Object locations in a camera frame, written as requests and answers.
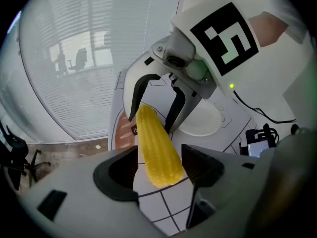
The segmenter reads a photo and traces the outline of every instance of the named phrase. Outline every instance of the white plate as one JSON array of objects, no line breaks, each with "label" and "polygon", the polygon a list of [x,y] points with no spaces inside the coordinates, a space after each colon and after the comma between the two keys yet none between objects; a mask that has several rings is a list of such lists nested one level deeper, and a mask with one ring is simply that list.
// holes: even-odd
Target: white plate
[{"label": "white plate", "polygon": [[179,126],[179,129],[191,136],[209,136],[221,126],[221,114],[211,103],[201,100],[195,109]]}]

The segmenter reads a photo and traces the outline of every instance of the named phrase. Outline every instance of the black chair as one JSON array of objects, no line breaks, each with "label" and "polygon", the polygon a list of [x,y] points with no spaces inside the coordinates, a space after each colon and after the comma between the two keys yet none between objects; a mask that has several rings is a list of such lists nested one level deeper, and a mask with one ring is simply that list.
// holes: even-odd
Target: black chair
[{"label": "black chair", "polygon": [[22,138],[14,135],[8,126],[6,127],[8,134],[6,133],[2,123],[0,122],[0,130],[3,133],[3,136],[7,143],[12,147],[11,152],[3,145],[1,142],[1,157],[0,157],[0,164],[4,167],[8,167],[8,174],[12,181],[12,184],[16,190],[19,190],[21,175],[26,176],[24,169],[29,170],[30,172],[30,180],[29,186],[31,187],[32,178],[35,182],[38,181],[36,177],[36,169],[41,167],[42,165],[50,166],[50,162],[41,162],[35,165],[36,156],[38,153],[42,153],[40,150],[36,150],[34,157],[32,159],[31,164],[27,162],[25,159],[29,153],[29,148]]}]

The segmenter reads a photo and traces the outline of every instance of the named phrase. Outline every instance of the white tile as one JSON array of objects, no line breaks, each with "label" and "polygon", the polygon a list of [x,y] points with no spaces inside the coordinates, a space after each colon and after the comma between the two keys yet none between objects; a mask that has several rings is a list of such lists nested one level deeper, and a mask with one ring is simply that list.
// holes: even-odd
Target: white tile
[{"label": "white tile", "polygon": [[171,85],[171,83],[172,83],[172,80],[164,79],[164,81],[165,81],[165,83],[166,83],[167,85]]},{"label": "white tile", "polygon": [[151,80],[152,85],[166,85],[164,80]]},{"label": "white tile", "polygon": [[231,145],[238,155],[240,155],[240,147],[239,147],[240,142],[241,142],[241,139],[237,137],[236,140],[234,140]]},{"label": "white tile", "polygon": [[257,126],[257,123],[254,121],[253,118],[251,118],[251,120],[250,120],[249,123],[248,123],[248,126],[249,126],[251,129],[255,129],[256,126]]},{"label": "white tile", "polygon": [[189,179],[162,191],[171,214],[177,213],[190,206],[193,185]]},{"label": "white tile", "polygon": [[140,210],[150,221],[160,220],[169,216],[161,194],[158,192],[139,198]]},{"label": "white tile", "polygon": [[139,149],[139,152],[138,152],[138,163],[144,163],[143,154],[140,151],[140,149]]},{"label": "white tile", "polygon": [[124,83],[124,78],[125,78],[125,77],[120,76],[118,82],[119,82],[119,83]]},{"label": "white tile", "polygon": [[239,137],[242,139],[242,141],[247,142],[246,132],[244,130],[240,133]]},{"label": "white tile", "polygon": [[157,221],[157,222],[154,222],[153,224],[156,225],[167,236],[172,236],[172,235],[178,233],[178,229],[175,226],[172,218]]},{"label": "white tile", "polygon": [[133,180],[133,190],[138,192],[140,196],[159,189],[160,188],[155,187],[149,180],[145,171],[145,164],[139,165]]},{"label": "white tile", "polygon": [[233,150],[232,146],[229,146],[227,150],[224,151],[225,153],[232,153],[236,154],[235,151]]},{"label": "white tile", "polygon": [[123,83],[118,83],[117,89],[123,89]]},{"label": "white tile", "polygon": [[249,129],[251,129],[251,127],[247,124],[247,126],[244,129],[249,130]]},{"label": "white tile", "polygon": [[188,215],[189,215],[189,208],[173,216],[180,231],[183,231],[186,229],[186,221],[187,221]]},{"label": "white tile", "polygon": [[169,73],[168,73],[168,74],[163,75],[161,78],[162,78],[162,79],[164,79],[164,80],[169,80],[169,77],[168,77],[168,76],[169,76]]}]

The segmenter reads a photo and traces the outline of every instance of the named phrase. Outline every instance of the yellow corn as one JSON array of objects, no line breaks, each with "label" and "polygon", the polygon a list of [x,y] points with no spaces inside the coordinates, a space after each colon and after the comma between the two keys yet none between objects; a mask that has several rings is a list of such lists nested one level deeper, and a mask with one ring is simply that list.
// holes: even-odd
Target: yellow corn
[{"label": "yellow corn", "polygon": [[151,107],[139,107],[137,127],[139,146],[151,183],[161,188],[179,182],[184,175],[181,160]]}]

